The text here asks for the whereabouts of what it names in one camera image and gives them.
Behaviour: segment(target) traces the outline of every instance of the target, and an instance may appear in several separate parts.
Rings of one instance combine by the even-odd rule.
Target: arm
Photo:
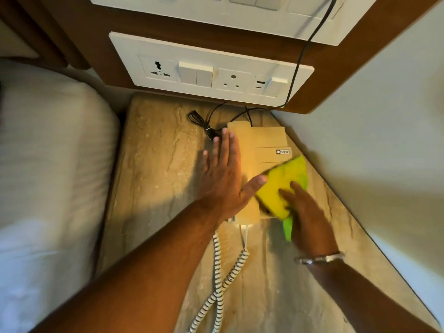
[[[307,257],[326,256],[339,251],[333,229],[313,198],[292,182],[294,194],[281,190],[297,212],[293,242]],[[315,279],[341,308],[357,333],[437,333],[387,297],[368,279],[342,260],[308,265]]]
[[[186,290],[215,230],[265,183],[241,189],[239,143],[224,129],[204,152],[197,200],[52,313],[32,332],[172,332]]]

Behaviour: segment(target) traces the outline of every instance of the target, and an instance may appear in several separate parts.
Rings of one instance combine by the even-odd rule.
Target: beige landline phone
[[[251,127],[249,122],[234,121],[227,127],[239,139],[242,161],[242,184],[266,170],[291,159],[284,127]],[[261,219],[271,218],[252,198],[248,205],[235,215],[235,224],[258,223]]]

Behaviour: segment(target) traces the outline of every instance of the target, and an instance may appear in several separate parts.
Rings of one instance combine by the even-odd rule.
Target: microfiber cloth
[[[297,156],[264,173],[268,181],[257,192],[259,201],[273,214],[283,221],[284,234],[287,241],[291,240],[293,219],[288,202],[279,195],[279,189],[293,191],[290,182],[297,182],[303,189],[307,189],[308,177],[303,156]]]

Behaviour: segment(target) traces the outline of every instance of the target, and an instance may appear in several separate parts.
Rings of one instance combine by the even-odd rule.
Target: white bedding
[[[89,86],[0,60],[0,332],[90,279],[119,122]]]

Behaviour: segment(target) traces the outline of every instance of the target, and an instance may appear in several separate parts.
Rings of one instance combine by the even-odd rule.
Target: wood trim
[[[0,0],[0,18],[41,56],[39,59],[15,60],[51,67],[68,66],[57,47],[15,0]]]
[[[339,46],[314,43],[303,63],[315,72],[285,111],[306,114],[439,0],[377,0]],[[110,31],[287,62],[302,40],[178,18],[97,6],[90,0],[41,0],[108,85],[134,86],[114,49]]]
[[[66,61],[76,69],[87,70],[90,65],[71,42],[65,32],[52,18],[39,0],[16,0],[37,25],[64,55]]]

